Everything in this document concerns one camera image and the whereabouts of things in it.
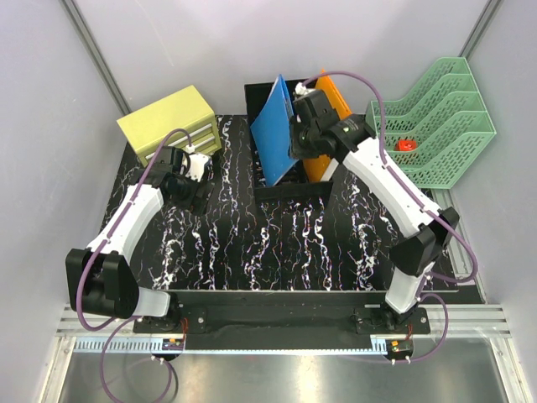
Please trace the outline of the black magazine file holder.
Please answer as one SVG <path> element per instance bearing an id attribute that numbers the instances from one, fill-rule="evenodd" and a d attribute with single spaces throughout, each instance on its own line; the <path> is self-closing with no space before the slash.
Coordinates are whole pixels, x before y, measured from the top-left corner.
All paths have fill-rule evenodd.
<path id="1" fill-rule="evenodd" d="M 292 101 L 295 86 L 300 80 L 285 80 L 285 82 L 289 89 L 289 95 Z M 310 197 L 320 197 L 323 200 L 327 200 L 331 195 L 333 181 L 310 182 L 305 173 L 302 160 L 298 160 L 296 165 L 276 186 L 266 186 L 250 126 L 263 108 L 273 83 L 274 82 L 250 83 L 243 87 L 250 130 L 249 138 L 252 157 L 254 199 L 258 204 L 263 202 L 281 202 L 289 199 L 303 201 Z"/>

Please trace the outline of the blue folder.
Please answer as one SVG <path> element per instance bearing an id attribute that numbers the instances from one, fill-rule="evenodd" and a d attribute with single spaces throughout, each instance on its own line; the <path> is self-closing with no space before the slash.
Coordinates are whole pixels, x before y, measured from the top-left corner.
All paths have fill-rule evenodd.
<path id="1" fill-rule="evenodd" d="M 268 98 L 250 126 L 266 186 L 276 186 L 296 165 L 289 155 L 290 119 L 294 116 L 289 89 L 279 74 Z"/>

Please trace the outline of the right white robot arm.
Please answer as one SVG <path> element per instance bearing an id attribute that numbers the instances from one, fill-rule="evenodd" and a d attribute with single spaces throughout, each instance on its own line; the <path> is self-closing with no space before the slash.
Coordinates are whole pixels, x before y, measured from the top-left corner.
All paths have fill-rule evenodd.
<path id="1" fill-rule="evenodd" d="M 327 155 L 357 176 L 383 203 L 404 240 L 389 251 L 394 274 L 381 311 L 389 332 L 401 332 L 411 322 L 423 279 L 451 241 L 459 215 L 441 209 L 427 197 L 380 148 L 356 114 L 341 119 L 322 90 L 295 87 L 290 119 L 289 154 L 298 160 Z"/>

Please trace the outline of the orange folder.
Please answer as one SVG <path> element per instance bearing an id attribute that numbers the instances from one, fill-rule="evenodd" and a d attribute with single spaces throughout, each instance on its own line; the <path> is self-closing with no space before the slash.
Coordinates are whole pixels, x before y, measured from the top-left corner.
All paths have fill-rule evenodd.
<path id="1" fill-rule="evenodd" d="M 336 84 L 329 76 L 319 78 L 315 84 L 315 89 L 322 90 L 327 95 L 329 103 L 336 110 L 340 119 L 346 118 L 352 114 L 352 110 L 349 108 L 344 97 L 336 87 Z M 305 173 L 307 174 L 309 181 L 321 181 L 321 178 L 330 163 L 331 158 L 326 155 L 321 155 L 316 159 L 303 160 Z"/>

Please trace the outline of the yellow-green drawer cabinet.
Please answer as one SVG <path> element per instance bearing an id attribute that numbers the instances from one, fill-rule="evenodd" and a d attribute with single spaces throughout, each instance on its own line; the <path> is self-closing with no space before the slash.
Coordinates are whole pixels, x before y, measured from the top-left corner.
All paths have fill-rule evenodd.
<path id="1" fill-rule="evenodd" d="M 171 135 L 167 145 L 180 149 L 192 145 L 195 152 L 206 155 L 222 148 L 216 115 L 192 85 L 119 118 L 117 124 L 143 166 L 177 128 L 182 131 Z"/>

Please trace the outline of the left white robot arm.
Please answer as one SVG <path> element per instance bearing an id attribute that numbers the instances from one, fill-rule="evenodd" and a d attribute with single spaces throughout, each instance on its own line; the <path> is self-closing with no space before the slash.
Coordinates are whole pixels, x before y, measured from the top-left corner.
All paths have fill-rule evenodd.
<path id="1" fill-rule="evenodd" d="M 211 196 L 211 157 L 163 147 L 134 183 L 102 231 L 83 249 L 65 258 L 70 306 L 80 322 L 85 314 L 112 319 L 152 317 L 162 332 L 173 332 L 181 312 L 166 291 L 138 284 L 130 268 L 133 252 L 154 216 L 174 207 L 201 215 Z"/>

